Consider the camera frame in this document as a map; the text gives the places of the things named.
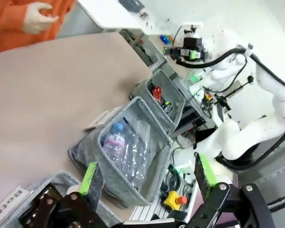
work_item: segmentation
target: bolt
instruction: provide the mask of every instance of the bolt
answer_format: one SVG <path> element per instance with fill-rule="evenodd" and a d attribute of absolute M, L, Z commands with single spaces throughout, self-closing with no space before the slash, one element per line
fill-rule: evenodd
<path fill-rule="evenodd" d="M 227 186 L 225 184 L 221 184 L 219 186 L 219 189 L 221 189 L 221 190 L 226 190 L 226 188 L 227 188 Z"/>
<path fill-rule="evenodd" d="M 52 200 L 52 199 L 48 199 L 48 200 L 47 200 L 47 204 L 48 204 L 48 205 L 51 205 L 52 203 L 53 203 L 53 200 Z"/>
<path fill-rule="evenodd" d="M 251 187 L 250 185 L 247 185 L 247 186 L 246 186 L 246 190 L 247 190 L 247 191 L 252 191 L 252 187 Z"/>
<path fill-rule="evenodd" d="M 76 200 L 76 199 L 77 199 L 77 195 L 72 194 L 72 195 L 71 195 L 71 199 L 72 199 L 72 200 Z"/>

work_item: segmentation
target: orange sleeve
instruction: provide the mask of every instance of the orange sleeve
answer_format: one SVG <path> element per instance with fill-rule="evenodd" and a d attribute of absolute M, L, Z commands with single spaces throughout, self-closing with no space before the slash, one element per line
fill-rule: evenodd
<path fill-rule="evenodd" d="M 27 7 L 27 5 L 15 6 L 0 3 L 0 31 L 6 29 L 21 30 Z"/>

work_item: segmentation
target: gray bag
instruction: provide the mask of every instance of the gray bag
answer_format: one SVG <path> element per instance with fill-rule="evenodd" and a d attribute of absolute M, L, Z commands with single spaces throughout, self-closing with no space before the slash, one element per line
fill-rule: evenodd
<path fill-rule="evenodd" d="M 129 123 L 146 121 L 151 127 L 149 150 L 154 158 L 148 168 L 146 181 L 140 191 L 135 189 L 117 169 L 101 146 L 101 140 L 112 125 L 123 117 Z M 160 187 L 171 155 L 171 140 L 157 122 L 154 114 L 140 97 L 127 104 L 105 127 L 96 128 L 69 149 L 75 166 L 84 173 L 91 162 L 98 162 L 104 177 L 104 190 L 119 207 L 151 205 L 160 193 Z"/>
<path fill-rule="evenodd" d="M 32 194 L 28 195 L 23 203 L 16 209 L 15 213 L 11 214 L 10 217 L 5 218 L 0 227 L 4 228 L 22 228 L 18 219 L 19 217 L 30 207 L 31 201 L 49 184 L 52 183 L 62 196 L 67 193 L 69 187 L 73 185 L 80 184 L 72 174 L 68 172 L 59 172 L 55 175 L 50 175 L 45 178 L 38 180 L 36 183 L 31 184 L 27 187 L 28 191 L 34 191 Z M 103 202 L 99 201 L 97 214 L 106 223 L 108 227 L 111 227 L 117 223 L 122 222 L 118 217 L 116 217 L 112 211 L 107 208 Z"/>
<path fill-rule="evenodd" d="M 162 98 L 172 104 L 173 110 L 170 113 L 166 114 L 151 94 L 151 83 L 154 86 L 159 86 Z M 171 135 L 180 123 L 185 100 L 169 77 L 162 70 L 156 71 L 151 78 L 137 85 L 130 94 L 131 98 L 136 96 L 143 98 L 165 132 Z"/>

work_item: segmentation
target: glove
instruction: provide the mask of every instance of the glove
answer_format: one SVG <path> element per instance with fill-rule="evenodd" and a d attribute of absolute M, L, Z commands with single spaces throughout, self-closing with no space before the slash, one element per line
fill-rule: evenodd
<path fill-rule="evenodd" d="M 59 16 L 43 16 L 40 14 L 41 9 L 52 9 L 52 6 L 43 2 L 34 2 L 28 5 L 26 15 L 24 17 L 24 25 L 22 30 L 29 34 L 38 34 L 47 30 L 53 23 L 58 21 Z"/>

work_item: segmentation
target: pink label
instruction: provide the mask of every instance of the pink label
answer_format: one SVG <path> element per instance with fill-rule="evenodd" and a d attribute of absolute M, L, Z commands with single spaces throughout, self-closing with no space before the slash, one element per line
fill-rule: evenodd
<path fill-rule="evenodd" d="M 106 144 L 116 145 L 124 149 L 124 138 L 117 134 L 109 135 L 104 141 L 104 146 Z"/>

